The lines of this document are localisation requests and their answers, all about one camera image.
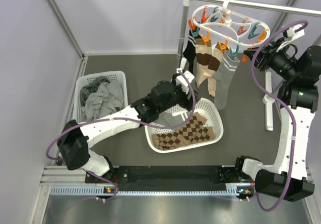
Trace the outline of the orange peg holding grey sock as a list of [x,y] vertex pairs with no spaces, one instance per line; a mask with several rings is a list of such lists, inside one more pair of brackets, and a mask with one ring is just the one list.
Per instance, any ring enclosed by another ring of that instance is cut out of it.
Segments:
[[248,60],[248,57],[246,55],[243,55],[241,62],[246,62]]

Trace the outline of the teal peg holding grey sock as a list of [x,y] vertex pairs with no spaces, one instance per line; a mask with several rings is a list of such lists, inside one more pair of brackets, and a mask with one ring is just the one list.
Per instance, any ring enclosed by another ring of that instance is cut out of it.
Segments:
[[236,46],[235,49],[233,48],[230,48],[230,58],[233,59],[233,60],[236,60],[237,59],[237,56],[238,56],[238,53],[239,53],[239,45]]

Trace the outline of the yellow-orange peg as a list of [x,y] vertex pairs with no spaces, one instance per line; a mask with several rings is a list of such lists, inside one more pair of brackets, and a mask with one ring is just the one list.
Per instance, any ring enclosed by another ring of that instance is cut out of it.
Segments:
[[204,42],[204,45],[211,46],[211,39],[210,39],[210,33],[209,32],[206,33],[206,36],[201,34],[201,39]]
[[222,42],[218,42],[218,46],[219,46],[219,49],[222,53],[224,53],[226,50],[229,50],[229,47],[228,47],[228,40],[226,40],[224,43]]

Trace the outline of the black sock with white stripes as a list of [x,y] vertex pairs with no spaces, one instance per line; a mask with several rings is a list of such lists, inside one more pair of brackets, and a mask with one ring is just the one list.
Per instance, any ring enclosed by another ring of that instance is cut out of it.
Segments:
[[188,70],[193,73],[194,70],[194,60],[196,57],[196,40],[194,39],[192,32],[189,31],[187,46],[183,52],[183,57],[187,60],[189,64]]

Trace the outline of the white round clip hanger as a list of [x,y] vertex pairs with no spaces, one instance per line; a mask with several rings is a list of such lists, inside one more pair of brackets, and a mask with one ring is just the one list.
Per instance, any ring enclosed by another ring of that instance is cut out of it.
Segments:
[[191,21],[196,25],[196,31],[209,32],[224,43],[228,40],[228,47],[235,49],[239,45],[239,52],[248,48],[259,47],[268,37],[270,28],[257,19],[245,16],[232,10],[224,0],[221,6],[204,5],[192,13]]

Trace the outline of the brown beige striped socks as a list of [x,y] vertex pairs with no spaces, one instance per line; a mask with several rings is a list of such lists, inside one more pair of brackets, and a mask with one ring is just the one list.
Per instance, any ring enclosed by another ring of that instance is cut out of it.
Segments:
[[206,71],[208,70],[209,62],[212,57],[212,44],[211,41],[204,43],[201,38],[196,40],[196,85],[199,87],[208,77]]

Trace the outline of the teal clothes peg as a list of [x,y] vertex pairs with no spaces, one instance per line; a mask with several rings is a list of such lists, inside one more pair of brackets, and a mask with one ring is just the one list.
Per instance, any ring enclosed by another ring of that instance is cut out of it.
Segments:
[[191,36],[192,36],[195,40],[201,38],[199,32],[197,32],[197,31],[195,31],[195,32],[191,31]]

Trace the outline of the orange clothes peg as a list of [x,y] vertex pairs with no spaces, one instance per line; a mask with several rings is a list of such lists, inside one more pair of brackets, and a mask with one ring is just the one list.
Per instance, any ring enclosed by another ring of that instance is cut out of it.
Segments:
[[196,29],[197,29],[197,27],[196,27],[196,25],[193,23],[193,21],[188,20],[188,24],[189,24],[190,30],[191,30],[192,32],[195,32]]

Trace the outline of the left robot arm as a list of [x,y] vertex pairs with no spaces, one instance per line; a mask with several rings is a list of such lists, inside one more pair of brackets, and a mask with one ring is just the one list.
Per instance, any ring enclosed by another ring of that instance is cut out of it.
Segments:
[[171,81],[160,81],[151,92],[124,109],[91,122],[67,122],[54,141],[69,171],[83,169],[108,182],[114,171],[107,157],[91,151],[98,142],[126,130],[152,126],[159,115],[171,107],[194,111],[196,92],[192,88],[195,77],[191,72],[177,69]]

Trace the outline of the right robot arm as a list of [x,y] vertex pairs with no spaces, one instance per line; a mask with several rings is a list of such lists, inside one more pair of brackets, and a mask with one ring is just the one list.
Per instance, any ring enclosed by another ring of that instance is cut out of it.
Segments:
[[281,133],[278,152],[270,167],[249,156],[238,157],[234,176],[244,182],[252,178],[255,190],[276,198],[295,202],[314,193],[315,185],[308,182],[305,167],[310,125],[318,105],[320,77],[320,46],[310,46],[296,59],[287,54],[289,47],[282,37],[269,43],[258,54],[254,66],[259,70],[272,69],[283,78],[277,97],[280,106]]

